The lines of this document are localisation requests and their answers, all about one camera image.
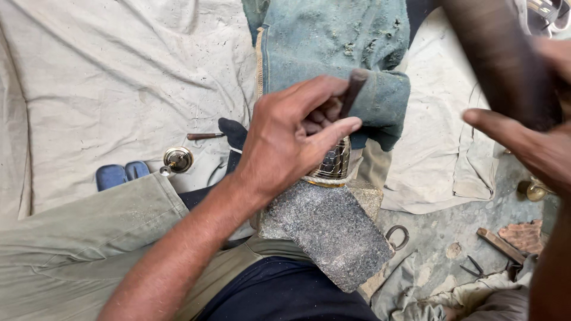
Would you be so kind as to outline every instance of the pant leg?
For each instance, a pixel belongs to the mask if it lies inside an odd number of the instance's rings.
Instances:
[[[494,292],[486,302],[470,314],[465,321],[527,321],[529,290],[502,290]]]
[[[0,320],[94,320],[150,244],[187,213],[153,174],[0,226]]]
[[[291,240],[266,240],[252,236],[246,243],[218,252],[206,267],[177,314],[175,321],[194,320],[206,304],[250,265],[269,256],[311,261]]]

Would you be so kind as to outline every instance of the wooden handle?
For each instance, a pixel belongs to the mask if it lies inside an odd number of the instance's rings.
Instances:
[[[198,141],[199,139],[208,139],[208,138],[218,138],[218,137],[222,137],[224,136],[224,134],[222,133],[216,133],[216,134],[188,134],[186,135],[186,138],[189,141]]]
[[[493,111],[538,131],[563,121],[549,70],[506,1],[443,0],[442,6]]]
[[[493,247],[498,249],[500,252],[502,252],[505,256],[509,257],[514,262],[517,262],[519,264],[524,264],[525,257],[521,255],[520,252],[515,247],[511,246],[508,242],[497,237],[496,234],[492,233],[487,228],[483,227],[478,228],[478,232],[476,232],[476,234],[481,236]]]

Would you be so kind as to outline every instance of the hand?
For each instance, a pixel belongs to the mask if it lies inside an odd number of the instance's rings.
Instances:
[[[539,39],[537,49],[548,65],[567,82],[559,92],[564,111],[571,106],[571,41]],[[571,121],[548,133],[539,133],[519,122],[489,110],[469,109],[464,120],[509,149],[539,179],[557,194],[571,195]]]
[[[269,202],[310,172],[361,127],[357,117],[338,120],[347,87],[345,80],[319,76],[262,96],[234,175]]]

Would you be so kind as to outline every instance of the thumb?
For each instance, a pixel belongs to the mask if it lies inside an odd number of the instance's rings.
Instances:
[[[317,163],[323,160],[325,154],[341,140],[341,138],[361,128],[363,121],[359,117],[347,117],[340,119],[333,124],[325,127],[319,133],[311,135],[307,138],[310,151],[307,157],[309,161]]]
[[[463,119],[516,154],[528,149],[529,143],[540,134],[491,110],[468,109],[464,112]]]

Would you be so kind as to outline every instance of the forearm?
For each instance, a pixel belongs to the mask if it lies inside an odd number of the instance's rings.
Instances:
[[[224,178],[127,273],[99,320],[172,319],[217,249],[267,201]]]
[[[571,299],[571,204],[564,201],[549,242],[541,252],[530,289],[529,320],[568,320]]]

